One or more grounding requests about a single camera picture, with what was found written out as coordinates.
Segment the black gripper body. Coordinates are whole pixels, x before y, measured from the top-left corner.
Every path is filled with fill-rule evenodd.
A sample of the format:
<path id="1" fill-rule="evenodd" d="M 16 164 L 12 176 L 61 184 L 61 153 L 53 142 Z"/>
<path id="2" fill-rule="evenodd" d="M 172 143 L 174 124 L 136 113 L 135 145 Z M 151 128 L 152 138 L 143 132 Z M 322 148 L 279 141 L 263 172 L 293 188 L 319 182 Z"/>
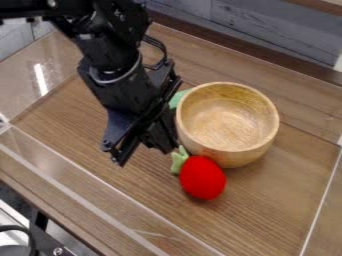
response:
<path id="1" fill-rule="evenodd" d="M 182 78 L 175 73 L 174 60 L 166 58 L 150 70 L 138 59 L 122 77 L 99 75 L 83 58 L 79 75 L 107 111 L 107 126 L 100 142 L 111 160 L 124 166 L 142 142 L 142 135 L 156 120 L 175 95 Z"/>

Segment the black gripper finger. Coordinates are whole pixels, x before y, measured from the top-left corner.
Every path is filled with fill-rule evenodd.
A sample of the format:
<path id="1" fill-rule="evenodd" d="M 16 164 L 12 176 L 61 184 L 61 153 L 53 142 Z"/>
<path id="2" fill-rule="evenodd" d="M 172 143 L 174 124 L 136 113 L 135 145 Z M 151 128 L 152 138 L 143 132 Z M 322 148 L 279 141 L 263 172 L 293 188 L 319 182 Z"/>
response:
<path id="1" fill-rule="evenodd" d="M 158 149 L 163 154 L 171 153 L 178 147 L 174 110 L 163 111 L 144 131 L 142 142 L 147 148 Z"/>

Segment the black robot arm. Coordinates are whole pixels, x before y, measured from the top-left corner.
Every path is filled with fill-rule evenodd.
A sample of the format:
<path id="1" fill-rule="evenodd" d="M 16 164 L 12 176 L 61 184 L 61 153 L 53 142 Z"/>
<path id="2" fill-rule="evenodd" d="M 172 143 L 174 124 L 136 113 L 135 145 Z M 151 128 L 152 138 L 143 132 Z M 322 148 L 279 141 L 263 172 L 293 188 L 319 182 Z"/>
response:
<path id="1" fill-rule="evenodd" d="M 107 110 L 102 150 L 123 166 L 146 145 L 168 154 L 178 147 L 170 101 L 182 85 L 175 62 L 143 62 L 140 45 L 166 51 L 147 34 L 151 17 L 134 0 L 0 0 L 0 24 L 21 18 L 49 21 L 77 46 L 79 75 Z"/>

